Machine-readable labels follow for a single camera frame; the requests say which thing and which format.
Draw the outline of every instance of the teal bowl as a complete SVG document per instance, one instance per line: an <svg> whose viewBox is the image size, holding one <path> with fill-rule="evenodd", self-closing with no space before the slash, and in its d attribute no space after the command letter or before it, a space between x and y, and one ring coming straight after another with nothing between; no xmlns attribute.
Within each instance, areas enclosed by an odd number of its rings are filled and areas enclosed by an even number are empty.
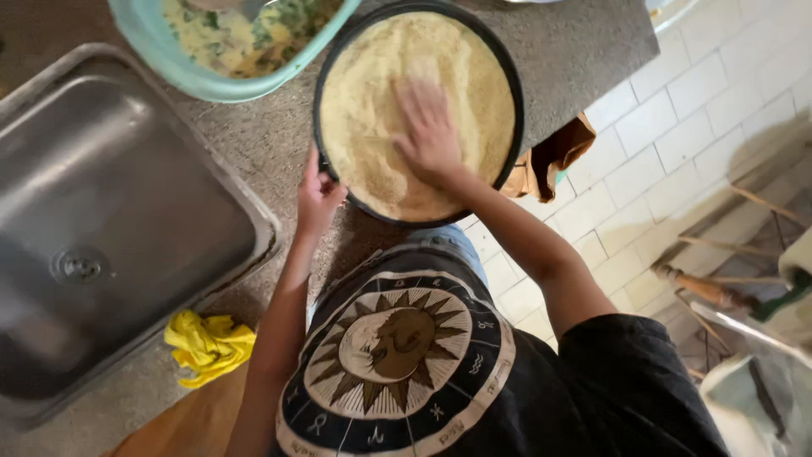
<svg viewBox="0 0 812 457"><path fill-rule="evenodd" d="M343 5L299 54L277 71L236 80L199 67L180 49L163 17L161 0L108 0L116 27L155 72L182 92L209 102L237 103L270 94L301 72L333 39L361 0Z"/></svg>

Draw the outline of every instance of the round pan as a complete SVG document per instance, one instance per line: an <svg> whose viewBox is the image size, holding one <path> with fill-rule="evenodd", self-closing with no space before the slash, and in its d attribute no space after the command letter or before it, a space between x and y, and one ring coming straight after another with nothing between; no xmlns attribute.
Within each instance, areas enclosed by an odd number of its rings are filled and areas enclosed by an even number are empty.
<svg viewBox="0 0 812 457"><path fill-rule="evenodd" d="M378 21L388 19L394 15L417 11L439 13L459 21L466 27L470 28L474 33L479 35L479 37L488 45L491 52L494 53L496 59L499 61L499 64L502 65L502 69L507 77L507 83L510 86L511 93L513 94L513 106L516 109L516 125L513 127L513 141L511 143L510 152L507 154L507 160L505 161L501 173L494 182L494 189L501 189L505 181L508 180L513 166L516 164L516 159L519 158L521 140L525 132L525 106L521 92L521 83L519 81L519 72L516 70L516 65L513 63L508 50L505 49L502 42L475 15L472 15L459 7L455 7L450 3L432 0L405 0L402 2L390 3L371 11L369 14L355 23L346 33L342 33L342 35L338 38L338 41L330 50L330 53L327 55L324 65L322 66L322 71L318 75L318 80L316 82L316 98L313 101L313 128L315 129L316 145L319 150L322 167L325 168L328 173L330 173L330 176L332 176L333 179L339 181L339 176L335 173L335 170L330 164L330 157L325 152L324 141L322 140L322 123L320 116L324 84L327 80L327 75L330 74L330 70L333 68L335 60L339 57L339 55L341 55L344 49L359 35L361 35L370 25L375 24ZM378 214L376 211L367 206L366 203L356 198L352 192L350 192L348 198L350 202L354 203L368 214L404 229L430 229L433 227L440 227L443 225L453 224L471 214L470 210L464 210L441 220L427 220L423 222L396 220Z"/></svg>

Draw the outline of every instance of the countertop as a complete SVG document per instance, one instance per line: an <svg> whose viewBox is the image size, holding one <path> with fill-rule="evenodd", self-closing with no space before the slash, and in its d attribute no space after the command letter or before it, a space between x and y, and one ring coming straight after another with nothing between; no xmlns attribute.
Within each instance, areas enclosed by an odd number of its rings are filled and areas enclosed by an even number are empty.
<svg viewBox="0 0 812 457"><path fill-rule="evenodd" d="M365 0L357 13L389 1ZM658 53L643 0L456 4L491 27L516 63L525 96L525 149ZM129 50L104 0L4 2L0 39L0 95L83 42L107 41ZM296 185L312 136L313 93L325 55L326 50L293 80L251 102L202 102L165 85L181 111L276 212L289 233L296 224ZM314 260L310 298L326 282L406 234L358 210L340 211ZM255 321L273 292L283 259L284 252L211 311ZM31 433L0 428L0 455L97 455L113 446L187 392L175 383L180 373L168 354L162 343L156 344Z"/></svg>

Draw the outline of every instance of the left hand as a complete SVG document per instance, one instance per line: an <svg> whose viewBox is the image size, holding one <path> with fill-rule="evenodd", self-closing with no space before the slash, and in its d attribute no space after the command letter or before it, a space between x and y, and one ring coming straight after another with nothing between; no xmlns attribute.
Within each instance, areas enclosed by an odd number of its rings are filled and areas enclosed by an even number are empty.
<svg viewBox="0 0 812 457"><path fill-rule="evenodd" d="M336 183L325 172L318 172L318 152L316 146L311 146L299 184L296 236L318 242L333 224L335 212L347 197L347 192L347 186Z"/></svg>

